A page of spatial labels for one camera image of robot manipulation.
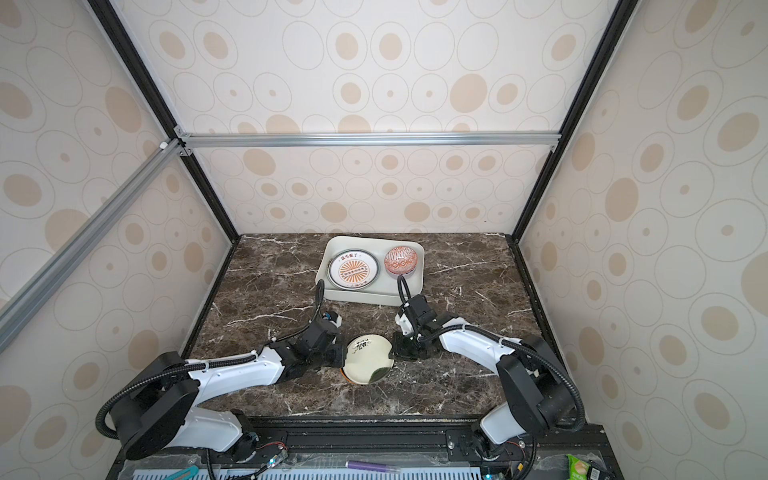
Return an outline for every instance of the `orange patterned bowl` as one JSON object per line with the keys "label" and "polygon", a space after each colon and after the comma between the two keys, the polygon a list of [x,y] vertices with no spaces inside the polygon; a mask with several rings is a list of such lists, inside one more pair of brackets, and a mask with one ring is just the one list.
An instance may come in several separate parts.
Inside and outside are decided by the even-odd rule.
{"label": "orange patterned bowl", "polygon": [[392,275],[408,275],[419,263],[419,256],[416,250],[411,247],[401,245],[391,249],[384,256],[384,267]]}
{"label": "orange patterned bowl", "polygon": [[379,262],[365,250],[346,250],[328,263],[328,278],[342,290],[361,290],[379,275]]}

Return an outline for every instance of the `green snack package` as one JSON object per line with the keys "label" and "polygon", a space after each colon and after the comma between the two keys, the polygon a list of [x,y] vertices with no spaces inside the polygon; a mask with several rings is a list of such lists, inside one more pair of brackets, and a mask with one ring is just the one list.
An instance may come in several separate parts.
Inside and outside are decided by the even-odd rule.
{"label": "green snack package", "polygon": [[589,472],[590,467],[588,463],[584,460],[579,460],[573,455],[568,456],[568,462],[571,466],[568,469],[571,473],[570,480],[587,480],[587,472]]}

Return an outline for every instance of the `brown marble tabletop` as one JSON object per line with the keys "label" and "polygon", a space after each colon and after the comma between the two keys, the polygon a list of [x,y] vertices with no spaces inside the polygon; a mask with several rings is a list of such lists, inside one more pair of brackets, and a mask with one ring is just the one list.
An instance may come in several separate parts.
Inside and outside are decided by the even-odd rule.
{"label": "brown marble tabletop", "polygon": [[[298,330],[312,314],[314,281],[331,234],[246,235],[234,254],[192,350],[211,359],[257,349],[270,337]],[[424,246],[424,289],[437,313],[450,310],[505,336],[540,335],[528,296],[502,235],[398,233],[365,237]],[[326,300],[323,312],[343,318],[349,342],[364,333],[391,338],[397,307]],[[217,397],[202,406],[247,415],[484,414],[504,401],[498,377],[454,353],[420,362],[396,361],[374,385],[353,385],[325,368],[273,386]]]}

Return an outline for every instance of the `black frame edge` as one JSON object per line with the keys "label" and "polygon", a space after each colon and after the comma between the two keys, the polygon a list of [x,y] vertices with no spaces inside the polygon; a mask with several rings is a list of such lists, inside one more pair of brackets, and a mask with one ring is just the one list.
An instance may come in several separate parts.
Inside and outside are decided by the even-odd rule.
{"label": "black frame edge", "polygon": [[523,253],[520,251],[520,245],[515,241],[515,239],[512,238],[511,235],[504,235],[504,237],[507,239],[509,250],[512,252],[512,256],[515,258],[515,266],[517,267],[518,273],[520,274],[520,279],[522,280],[523,286],[525,287],[525,292],[528,294],[528,299],[531,301],[531,312],[536,318],[538,328],[541,330],[541,338],[543,338],[544,341],[552,348],[552,351],[554,351],[554,354],[558,357],[560,363],[563,363],[563,357],[560,354],[560,347],[557,340],[554,339],[554,333],[552,332],[552,327],[549,324],[547,314],[544,312],[544,307],[541,306],[541,300],[538,298],[536,287],[533,284],[530,272],[528,272],[528,266],[525,264]]}
{"label": "black frame edge", "polygon": [[[177,132],[174,130],[177,126],[176,119],[170,112],[170,108],[165,103],[163,95],[154,83],[152,75],[150,74],[144,61],[141,59],[138,50],[131,41],[131,36],[120,22],[117,12],[109,2],[109,0],[88,0],[91,9],[93,9],[96,18],[98,18],[101,27],[109,37],[114,49],[120,55],[123,64],[128,69],[128,72],[133,77],[136,85],[138,86],[144,99],[149,104],[154,116],[160,122],[161,127],[165,131],[165,134],[169,138],[178,138]],[[183,139],[179,138],[182,146],[184,146]],[[227,211],[219,201],[219,197],[216,195],[214,188],[208,181],[203,169],[200,167],[200,163],[194,157],[189,154],[182,156],[184,166],[192,176],[192,180],[200,189],[200,193],[208,203],[214,216],[219,221],[219,224],[224,229],[224,233],[229,238],[230,242],[234,242],[240,235],[237,233],[235,226],[232,223]]]}
{"label": "black frame edge", "polygon": [[592,94],[597,89],[600,79],[603,77],[603,73],[605,72],[608,63],[611,61],[616,45],[618,45],[618,42],[624,33],[624,29],[627,27],[627,23],[629,22],[637,3],[638,0],[619,0],[616,5],[611,20],[608,21],[603,37],[598,44],[598,49],[595,51],[589,67],[587,67],[587,73],[584,75],[584,79],[581,81],[581,85],[576,92],[573,103],[571,103],[571,107],[565,115],[563,125],[560,128],[561,136],[558,146],[554,149],[554,152],[549,154],[547,160],[544,162],[544,166],[536,179],[533,190],[528,196],[528,200],[525,202],[522,214],[520,215],[520,220],[518,220],[515,229],[512,231],[512,238],[515,242],[520,241],[525,233],[525,229],[531,222],[531,218],[552,179],[552,175],[554,175],[554,171],[560,164],[560,159],[562,158],[566,147],[571,143],[571,138],[576,132],[579,121],[584,115],[587,104],[592,99]]}
{"label": "black frame edge", "polygon": [[123,60],[125,67],[131,73],[131,77],[134,78],[144,99],[146,99],[155,117],[157,117],[157,120],[163,127],[165,134],[169,138],[176,138],[177,135],[174,132],[176,120],[165,103],[160,90],[157,89],[157,85],[154,83],[149,70],[147,70],[147,67],[141,60],[141,56],[131,41],[130,35],[128,35],[125,27],[120,22],[114,7],[112,7],[109,0],[88,0],[88,3],[91,5],[104,31],[107,32],[107,36],[111,40],[114,49],[118,51],[118,55]]}
{"label": "black frame edge", "polygon": [[186,345],[184,345],[184,350],[181,351],[182,359],[186,360],[190,358],[192,349],[194,348],[194,345],[197,342],[197,336],[200,335],[200,331],[203,329],[203,324],[205,323],[205,319],[208,316],[208,312],[210,312],[210,306],[214,304],[214,300],[216,299],[216,294],[219,293],[219,288],[221,288],[221,283],[224,281],[224,277],[227,275],[227,271],[230,269],[230,263],[232,263],[232,259],[235,256],[235,251],[237,250],[238,245],[240,245],[240,237],[237,237],[235,241],[232,242],[232,245],[230,246],[230,251],[227,252],[227,256],[224,258],[224,262],[221,264],[221,270],[219,270],[218,275],[216,275],[214,285],[210,288],[210,293],[208,294],[208,297],[205,299],[205,303],[203,303],[203,309],[200,311],[200,315],[197,316],[197,320],[195,320],[194,327],[192,328],[192,332],[187,338]]}
{"label": "black frame edge", "polygon": [[187,167],[187,171],[189,171],[190,176],[192,176],[192,180],[194,180],[194,183],[197,185],[203,198],[208,202],[210,211],[214,213],[216,220],[219,220],[219,225],[221,225],[221,228],[224,230],[227,238],[230,239],[230,242],[232,242],[232,244],[239,242],[240,234],[237,232],[230,216],[227,215],[227,211],[219,200],[219,196],[216,195],[214,186],[208,181],[208,176],[200,166],[200,162],[197,161],[194,153],[191,152],[191,149],[185,150],[187,150],[187,154],[181,155],[181,161],[184,162],[184,166]]}

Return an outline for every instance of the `purple marker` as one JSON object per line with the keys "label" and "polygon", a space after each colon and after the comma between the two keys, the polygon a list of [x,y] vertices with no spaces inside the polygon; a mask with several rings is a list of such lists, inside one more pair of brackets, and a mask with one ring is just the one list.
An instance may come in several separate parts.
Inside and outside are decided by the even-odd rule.
{"label": "purple marker", "polygon": [[369,470],[371,472],[393,473],[395,475],[400,473],[400,467],[384,465],[382,463],[354,462],[349,460],[346,463],[346,467],[353,470]]}

